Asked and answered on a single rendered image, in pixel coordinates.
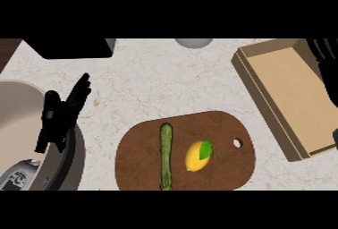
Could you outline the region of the black appliance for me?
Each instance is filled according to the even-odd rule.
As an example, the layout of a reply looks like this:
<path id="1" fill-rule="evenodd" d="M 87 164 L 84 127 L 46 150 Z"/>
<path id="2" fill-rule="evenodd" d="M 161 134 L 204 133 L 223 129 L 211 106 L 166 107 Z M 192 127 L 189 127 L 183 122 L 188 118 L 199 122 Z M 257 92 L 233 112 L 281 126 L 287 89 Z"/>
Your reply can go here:
<path id="1" fill-rule="evenodd" d="M 114 38 L 25 38 L 24 41 L 44 59 L 109 58 Z"/>

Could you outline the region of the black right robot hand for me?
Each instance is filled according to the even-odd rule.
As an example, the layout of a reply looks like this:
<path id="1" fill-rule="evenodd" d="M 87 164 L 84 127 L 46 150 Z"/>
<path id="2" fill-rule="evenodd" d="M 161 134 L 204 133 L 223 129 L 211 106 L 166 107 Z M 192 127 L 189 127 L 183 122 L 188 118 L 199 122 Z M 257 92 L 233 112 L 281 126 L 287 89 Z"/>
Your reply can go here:
<path id="1" fill-rule="evenodd" d="M 338 38 L 309 38 L 329 99 L 338 107 Z"/>

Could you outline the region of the cardboard box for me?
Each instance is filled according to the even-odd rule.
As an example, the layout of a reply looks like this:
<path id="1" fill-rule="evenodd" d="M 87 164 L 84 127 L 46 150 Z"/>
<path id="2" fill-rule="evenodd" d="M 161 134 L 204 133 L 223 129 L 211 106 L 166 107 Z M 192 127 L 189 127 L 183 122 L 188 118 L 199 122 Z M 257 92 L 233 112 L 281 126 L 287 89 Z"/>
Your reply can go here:
<path id="1" fill-rule="evenodd" d="M 287 159 L 300 161 L 337 148 L 338 107 L 307 42 L 275 38 L 239 47 L 232 64 Z"/>

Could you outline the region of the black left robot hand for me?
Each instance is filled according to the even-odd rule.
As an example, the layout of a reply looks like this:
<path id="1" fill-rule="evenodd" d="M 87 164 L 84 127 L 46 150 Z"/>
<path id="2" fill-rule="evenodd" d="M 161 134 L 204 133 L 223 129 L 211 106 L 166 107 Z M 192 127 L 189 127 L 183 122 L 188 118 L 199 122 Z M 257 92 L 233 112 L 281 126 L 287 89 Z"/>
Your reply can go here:
<path id="1" fill-rule="evenodd" d="M 49 90 L 44 93 L 43 128 L 34 150 L 37 153 L 43 154 L 46 152 L 49 143 L 56 144 L 59 151 L 64 151 L 67 147 L 68 131 L 75 127 L 78 115 L 92 93 L 89 79 L 90 74 L 86 73 L 78 79 L 65 101 L 61 100 L 55 90 Z"/>

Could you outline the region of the green cucumber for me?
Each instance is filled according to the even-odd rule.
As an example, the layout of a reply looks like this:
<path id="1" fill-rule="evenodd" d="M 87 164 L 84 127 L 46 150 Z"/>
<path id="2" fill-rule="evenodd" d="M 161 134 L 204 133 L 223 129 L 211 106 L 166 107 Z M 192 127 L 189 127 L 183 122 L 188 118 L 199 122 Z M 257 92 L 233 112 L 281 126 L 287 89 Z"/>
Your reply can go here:
<path id="1" fill-rule="evenodd" d="M 160 169 L 160 189 L 163 191 L 171 190 L 171 142 L 173 142 L 173 127 L 170 123 L 163 123 L 160 128 L 160 155 L 161 155 L 161 169 Z"/>

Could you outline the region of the brown wooden cutting board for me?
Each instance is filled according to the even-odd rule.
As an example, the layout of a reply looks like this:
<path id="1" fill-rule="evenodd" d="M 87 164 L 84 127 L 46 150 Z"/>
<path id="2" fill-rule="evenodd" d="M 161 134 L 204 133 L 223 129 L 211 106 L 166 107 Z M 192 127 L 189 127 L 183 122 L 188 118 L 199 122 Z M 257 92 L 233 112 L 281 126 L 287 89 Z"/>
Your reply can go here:
<path id="1" fill-rule="evenodd" d="M 256 170 L 256 150 L 241 121 L 222 111 L 186 114 L 136 124 L 120 141 L 115 176 L 123 190 L 160 189 L 160 126 L 173 126 L 171 176 L 177 190 L 235 190 Z M 185 155 L 199 140 L 210 140 L 216 157 L 189 172 Z"/>

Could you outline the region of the yellow lemon with green leaf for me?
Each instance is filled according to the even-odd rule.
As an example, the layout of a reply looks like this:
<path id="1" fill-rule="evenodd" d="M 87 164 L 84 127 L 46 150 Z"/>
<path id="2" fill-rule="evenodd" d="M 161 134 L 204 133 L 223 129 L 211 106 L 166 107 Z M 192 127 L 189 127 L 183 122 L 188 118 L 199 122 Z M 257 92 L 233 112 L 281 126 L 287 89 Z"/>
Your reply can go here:
<path id="1" fill-rule="evenodd" d="M 214 146 L 210 140 L 197 141 L 186 152 L 185 167 L 189 172 L 198 172 L 207 166 L 210 158 L 216 157 Z"/>

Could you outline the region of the grey round object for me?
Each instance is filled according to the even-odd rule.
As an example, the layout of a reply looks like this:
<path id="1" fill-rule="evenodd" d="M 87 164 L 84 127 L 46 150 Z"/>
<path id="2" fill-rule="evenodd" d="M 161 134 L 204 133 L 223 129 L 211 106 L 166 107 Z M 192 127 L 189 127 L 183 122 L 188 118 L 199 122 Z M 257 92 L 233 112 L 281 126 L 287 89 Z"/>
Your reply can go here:
<path id="1" fill-rule="evenodd" d="M 211 38 L 177 38 L 176 42 L 186 48 L 198 49 L 211 43 Z"/>

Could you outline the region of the dark brown wooden panel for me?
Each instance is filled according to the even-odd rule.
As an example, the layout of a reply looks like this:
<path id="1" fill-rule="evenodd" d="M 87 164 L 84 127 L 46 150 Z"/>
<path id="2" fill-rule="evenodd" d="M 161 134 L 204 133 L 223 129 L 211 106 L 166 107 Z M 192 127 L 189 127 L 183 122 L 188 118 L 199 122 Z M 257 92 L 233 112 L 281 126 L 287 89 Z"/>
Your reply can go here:
<path id="1" fill-rule="evenodd" d="M 6 68 L 6 64 L 16 52 L 21 41 L 21 38 L 0 38 L 0 72 Z"/>

